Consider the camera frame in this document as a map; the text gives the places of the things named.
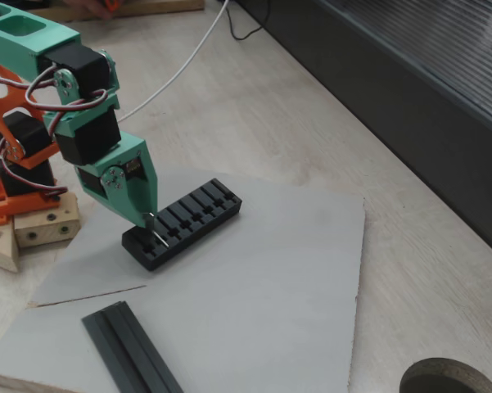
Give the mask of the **person's hand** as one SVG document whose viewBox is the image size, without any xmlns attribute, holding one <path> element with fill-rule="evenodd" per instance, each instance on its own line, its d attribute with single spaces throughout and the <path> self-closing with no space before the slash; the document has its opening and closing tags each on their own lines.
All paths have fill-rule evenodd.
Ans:
<svg viewBox="0 0 492 393">
<path fill-rule="evenodd" d="M 65 0 L 64 3 L 72 9 L 86 11 L 91 16 L 103 20 L 109 20 L 112 12 L 108 9 L 105 1 L 100 0 Z"/>
</svg>

